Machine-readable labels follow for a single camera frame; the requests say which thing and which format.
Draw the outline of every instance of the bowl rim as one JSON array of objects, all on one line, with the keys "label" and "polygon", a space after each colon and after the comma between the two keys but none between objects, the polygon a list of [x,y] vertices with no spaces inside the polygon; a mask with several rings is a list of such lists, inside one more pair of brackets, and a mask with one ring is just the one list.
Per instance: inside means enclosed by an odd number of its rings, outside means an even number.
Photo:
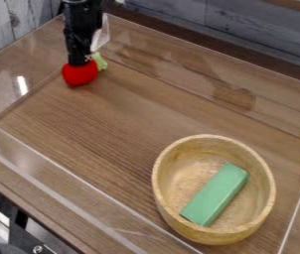
[{"label": "bowl rim", "polygon": [[[265,174],[268,176],[268,182],[269,182],[269,197],[268,197],[268,201],[265,204],[265,207],[260,213],[260,215],[247,224],[239,225],[235,228],[228,228],[228,229],[220,229],[220,228],[210,228],[210,227],[204,227],[201,225],[194,224],[193,222],[190,222],[188,219],[185,219],[184,217],[180,216],[180,214],[177,214],[173,209],[170,208],[165,198],[162,197],[161,194],[161,190],[160,190],[160,185],[158,185],[158,171],[160,171],[160,166],[161,166],[161,162],[165,158],[165,156],[168,155],[168,153],[181,144],[186,143],[188,141],[192,140],[197,140],[197,139],[221,139],[224,141],[228,141],[233,144],[236,144],[239,147],[241,147],[259,161],[259,163],[263,166],[263,169],[265,171]],[[200,232],[205,232],[205,233],[221,233],[221,234],[235,234],[235,233],[241,233],[244,231],[248,231],[249,228],[256,227],[257,225],[260,225],[263,223],[263,221],[265,220],[273,204],[275,204],[275,200],[276,200],[276,185],[275,185],[275,179],[269,170],[269,167],[265,163],[265,161],[263,160],[263,158],[260,157],[260,155],[253,151],[253,149],[251,149],[244,143],[236,141],[233,138],[228,138],[225,136],[221,135],[213,135],[213,134],[200,134],[200,135],[193,135],[189,137],[185,137],[180,140],[177,140],[174,143],[172,143],[172,145],[169,145],[165,150],[161,152],[157,160],[156,160],[156,164],[153,167],[153,176],[152,176],[152,184],[153,184],[153,192],[156,195],[156,199],[158,200],[162,208],[166,210],[166,212],[169,213],[169,215],[177,220],[177,222],[180,222],[181,224],[186,225],[188,227],[190,227],[192,229],[194,229],[196,231]]]}]

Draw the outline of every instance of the wooden bowl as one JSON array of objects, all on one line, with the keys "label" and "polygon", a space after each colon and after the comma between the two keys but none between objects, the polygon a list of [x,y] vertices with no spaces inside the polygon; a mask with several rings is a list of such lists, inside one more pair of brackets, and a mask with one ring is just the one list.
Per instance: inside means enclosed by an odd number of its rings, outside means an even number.
[{"label": "wooden bowl", "polygon": [[[227,162],[249,172],[249,180],[212,227],[204,227],[180,211]],[[165,149],[153,169],[153,191],[169,225],[190,240],[210,245],[248,237],[263,224],[276,197],[273,176],[261,157],[240,142],[216,135],[184,138]]]}]

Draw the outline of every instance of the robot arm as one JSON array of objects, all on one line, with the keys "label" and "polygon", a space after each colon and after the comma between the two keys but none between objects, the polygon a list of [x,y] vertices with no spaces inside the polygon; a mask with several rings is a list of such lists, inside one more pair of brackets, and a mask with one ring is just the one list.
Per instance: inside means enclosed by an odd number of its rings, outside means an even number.
[{"label": "robot arm", "polygon": [[65,35],[71,66],[89,64],[93,35],[102,28],[103,0],[63,0]]}]

